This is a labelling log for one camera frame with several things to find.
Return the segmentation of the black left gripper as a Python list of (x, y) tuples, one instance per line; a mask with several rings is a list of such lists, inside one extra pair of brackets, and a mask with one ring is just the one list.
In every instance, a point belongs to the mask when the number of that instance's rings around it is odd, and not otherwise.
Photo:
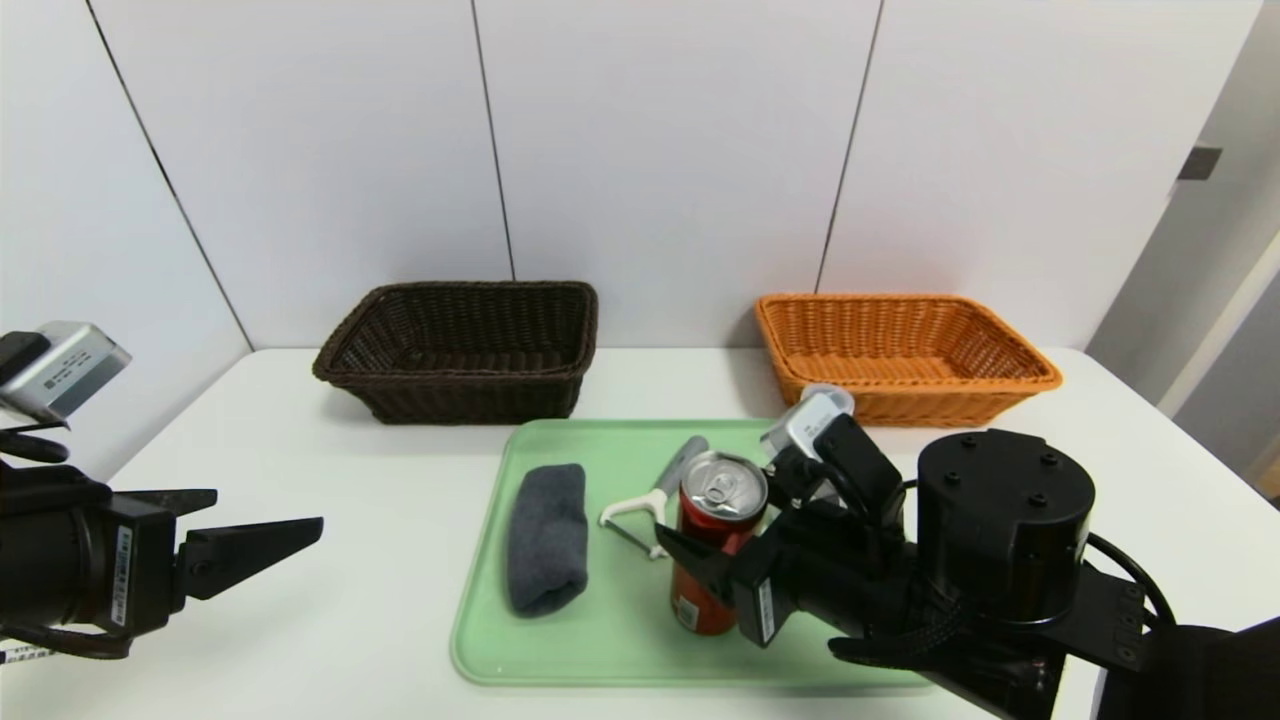
[(175, 598), (210, 600), (323, 537), (323, 518), (189, 530), (177, 512), (218, 503), (216, 489), (118, 491), (102, 503), (3, 519), (3, 624), (90, 625), (116, 635), (165, 626)]

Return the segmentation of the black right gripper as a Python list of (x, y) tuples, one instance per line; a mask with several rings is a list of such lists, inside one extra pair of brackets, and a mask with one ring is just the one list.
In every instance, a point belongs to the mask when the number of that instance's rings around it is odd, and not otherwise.
[(837, 505), (786, 509), (735, 557), (733, 523), (654, 530), (673, 561), (672, 602), (735, 603), (740, 629), (760, 647), (796, 612), (838, 630), (832, 650), (901, 650), (916, 628), (916, 550), (900, 525), (869, 524)]

